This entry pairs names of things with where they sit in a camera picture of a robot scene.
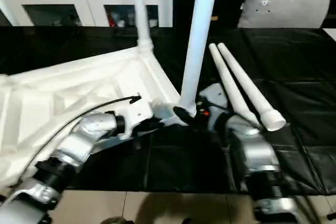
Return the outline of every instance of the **floor tile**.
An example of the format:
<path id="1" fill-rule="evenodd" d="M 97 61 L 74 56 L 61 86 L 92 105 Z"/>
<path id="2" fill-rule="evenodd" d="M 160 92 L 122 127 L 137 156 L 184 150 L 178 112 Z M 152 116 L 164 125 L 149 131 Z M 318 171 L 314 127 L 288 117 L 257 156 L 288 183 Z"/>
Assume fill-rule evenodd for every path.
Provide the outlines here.
<path id="1" fill-rule="evenodd" d="M 50 215 L 53 224 L 99 224 L 107 218 L 122 216 L 125 195 L 118 191 L 68 190 Z"/>
<path id="2" fill-rule="evenodd" d="M 326 196 L 326 199 L 331 208 L 329 214 L 336 212 L 336 195 Z M 332 220 L 329 223 L 336 224 L 336 220 Z"/>
<path id="3" fill-rule="evenodd" d="M 252 199 L 246 195 L 227 195 L 231 224 L 256 224 Z"/>
<path id="4" fill-rule="evenodd" d="M 331 209 L 325 196 L 309 196 L 310 203 L 303 196 L 296 197 L 296 200 L 300 216 L 305 223 L 336 224 L 336 222 L 327 220 L 327 214 Z"/>
<path id="5" fill-rule="evenodd" d="M 225 195 L 127 192 L 124 215 L 135 224 L 229 224 Z"/>

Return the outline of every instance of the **black table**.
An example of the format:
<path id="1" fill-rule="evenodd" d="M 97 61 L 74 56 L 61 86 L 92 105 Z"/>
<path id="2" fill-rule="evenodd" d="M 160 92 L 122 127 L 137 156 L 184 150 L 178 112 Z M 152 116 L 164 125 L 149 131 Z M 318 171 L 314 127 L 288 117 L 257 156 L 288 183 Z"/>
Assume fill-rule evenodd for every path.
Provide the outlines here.
<path id="1" fill-rule="evenodd" d="M 133 47 L 134 29 L 0 28 L 0 68 L 14 74 Z M 151 31 L 154 54 L 178 91 L 188 34 Z M 208 42 L 224 42 L 270 103 L 287 119 L 268 133 L 291 189 L 336 193 L 336 43 L 321 29 L 213 27 Z M 199 90 L 220 82 L 206 50 Z M 89 158 L 75 189 L 240 192 L 228 165 L 225 138 L 174 125 Z"/>

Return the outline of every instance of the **white pillow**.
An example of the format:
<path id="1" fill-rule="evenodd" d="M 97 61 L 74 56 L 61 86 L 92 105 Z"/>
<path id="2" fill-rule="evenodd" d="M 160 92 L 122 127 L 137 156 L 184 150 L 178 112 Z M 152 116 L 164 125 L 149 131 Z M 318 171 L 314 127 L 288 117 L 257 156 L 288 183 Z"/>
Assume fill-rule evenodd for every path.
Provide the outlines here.
<path id="1" fill-rule="evenodd" d="M 238 27 L 321 27 L 330 0 L 245 0 Z"/>

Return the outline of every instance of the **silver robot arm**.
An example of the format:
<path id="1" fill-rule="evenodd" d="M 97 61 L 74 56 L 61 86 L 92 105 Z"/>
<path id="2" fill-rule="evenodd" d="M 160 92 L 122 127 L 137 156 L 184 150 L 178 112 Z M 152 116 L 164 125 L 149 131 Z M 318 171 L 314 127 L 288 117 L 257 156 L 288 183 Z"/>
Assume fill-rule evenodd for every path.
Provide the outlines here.
<path id="1" fill-rule="evenodd" d="M 142 99 L 123 112 L 95 112 L 82 118 L 47 160 L 37 162 L 37 172 L 15 188 L 1 205 L 0 223 L 51 223 L 48 211 L 57 206 L 62 192 L 80 172 L 97 141 L 106 134 L 129 135 L 134 126 L 152 116 L 148 103 Z"/>
<path id="2" fill-rule="evenodd" d="M 234 115 L 226 131 L 234 138 L 236 168 L 254 201 L 255 218 L 261 223 L 303 223 L 295 200 L 284 190 L 278 158 L 259 129 Z"/>

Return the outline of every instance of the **wire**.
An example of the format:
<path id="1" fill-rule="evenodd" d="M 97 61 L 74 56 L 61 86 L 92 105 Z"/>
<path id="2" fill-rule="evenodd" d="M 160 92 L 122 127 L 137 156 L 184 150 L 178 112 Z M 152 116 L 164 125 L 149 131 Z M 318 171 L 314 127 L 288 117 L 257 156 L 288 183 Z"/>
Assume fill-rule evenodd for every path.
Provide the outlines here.
<path id="1" fill-rule="evenodd" d="M 32 164 L 32 162 L 34 161 L 34 159 L 37 157 L 38 154 L 40 154 L 40 152 L 64 129 L 66 128 L 69 124 L 71 124 L 73 121 L 79 119 L 80 117 L 84 116 L 85 114 L 93 111 L 93 110 L 96 110 L 96 109 L 99 109 L 101 107 L 104 107 L 104 106 L 107 106 L 107 105 L 110 105 L 110 104 L 113 104 L 113 103 L 116 103 L 116 102 L 122 102 L 122 101 L 126 101 L 126 100 L 131 100 L 131 101 L 137 101 L 141 99 L 140 96 L 131 96 L 131 97 L 124 97 L 124 98 L 119 98 L 119 99 L 115 99 L 113 101 L 109 101 L 109 102 L 105 102 L 105 103 L 102 103 L 100 105 L 97 105 L 97 106 L 94 106 L 93 108 L 90 108 L 82 113 L 80 113 L 79 115 L 75 116 L 74 118 L 72 118 L 71 120 L 69 120 L 66 124 L 64 124 L 61 128 L 59 128 L 49 139 L 48 141 L 46 141 L 42 146 L 41 148 L 33 155 L 33 157 L 29 160 L 29 162 L 27 163 L 27 165 L 25 166 L 25 168 L 23 169 L 23 171 L 21 172 L 17 182 L 13 185 L 13 190 L 15 189 L 15 187 L 22 182 L 22 178 L 23 176 L 25 175 L 25 173 L 27 172 L 29 166 Z"/>

